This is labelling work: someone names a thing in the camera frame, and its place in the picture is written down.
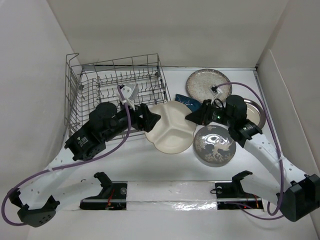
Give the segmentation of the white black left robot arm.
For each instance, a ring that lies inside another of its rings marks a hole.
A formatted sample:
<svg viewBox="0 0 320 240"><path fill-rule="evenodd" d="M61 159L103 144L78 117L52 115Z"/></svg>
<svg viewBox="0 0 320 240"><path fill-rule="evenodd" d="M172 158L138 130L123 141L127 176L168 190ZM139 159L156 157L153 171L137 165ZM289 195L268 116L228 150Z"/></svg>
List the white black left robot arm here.
<svg viewBox="0 0 320 240"><path fill-rule="evenodd" d="M148 133L160 119L144 103L133 108L124 104L121 111L111 102L100 103L46 169L29 177L28 185L9 194L10 202L19 207L20 221L37 228L69 204L92 196L103 199L110 196L113 182L103 171L76 184L61 185L79 166L97 159L106 149L106 142L131 128Z"/></svg>

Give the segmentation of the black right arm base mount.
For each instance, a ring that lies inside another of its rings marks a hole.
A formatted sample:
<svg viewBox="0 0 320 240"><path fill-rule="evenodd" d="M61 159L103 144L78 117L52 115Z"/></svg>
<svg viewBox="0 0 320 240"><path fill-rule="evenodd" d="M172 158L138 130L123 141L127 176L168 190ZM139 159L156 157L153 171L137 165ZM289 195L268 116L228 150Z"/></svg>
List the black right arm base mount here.
<svg viewBox="0 0 320 240"><path fill-rule="evenodd" d="M262 199L243 190L241 180L253 173L245 170L232 177L231 181L216 182L211 194L216 195L218 210L263 210Z"/></svg>

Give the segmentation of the cream divided plate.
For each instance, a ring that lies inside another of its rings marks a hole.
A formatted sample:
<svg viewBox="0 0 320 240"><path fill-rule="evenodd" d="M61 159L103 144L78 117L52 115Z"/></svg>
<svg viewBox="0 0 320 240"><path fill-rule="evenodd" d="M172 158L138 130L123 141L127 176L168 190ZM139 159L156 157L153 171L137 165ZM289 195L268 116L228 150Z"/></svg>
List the cream divided plate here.
<svg viewBox="0 0 320 240"><path fill-rule="evenodd" d="M150 111L160 115L160 120L145 136L155 148L165 154L179 154L187 150L194 141L196 124L185 117L192 111L178 101L153 106Z"/></svg>

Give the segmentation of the blue shell shaped dish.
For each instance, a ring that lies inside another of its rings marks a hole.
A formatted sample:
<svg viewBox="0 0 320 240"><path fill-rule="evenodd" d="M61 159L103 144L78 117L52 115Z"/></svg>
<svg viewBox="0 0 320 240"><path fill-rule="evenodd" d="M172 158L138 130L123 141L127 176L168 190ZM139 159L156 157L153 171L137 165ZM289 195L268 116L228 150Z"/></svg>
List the blue shell shaped dish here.
<svg viewBox="0 0 320 240"><path fill-rule="evenodd" d="M182 103L183 105L188 107L192 112L197 111L202 105L198 100L182 94L176 94L175 101Z"/></svg>

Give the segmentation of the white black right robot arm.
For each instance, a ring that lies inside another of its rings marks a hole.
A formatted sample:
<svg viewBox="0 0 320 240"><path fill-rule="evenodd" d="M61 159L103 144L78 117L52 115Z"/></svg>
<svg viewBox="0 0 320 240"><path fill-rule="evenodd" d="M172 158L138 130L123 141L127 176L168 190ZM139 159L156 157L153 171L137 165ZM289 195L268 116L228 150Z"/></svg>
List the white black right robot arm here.
<svg viewBox="0 0 320 240"><path fill-rule="evenodd" d="M237 197L254 194L278 205L282 215L297 222L320 207L320 178L292 164L267 140L263 131L247 118L247 105L239 95L230 95L224 106L204 100L186 120L207 126L214 122L228 127L231 138L252 154L276 179L268 182L245 170L232 177L231 191Z"/></svg>

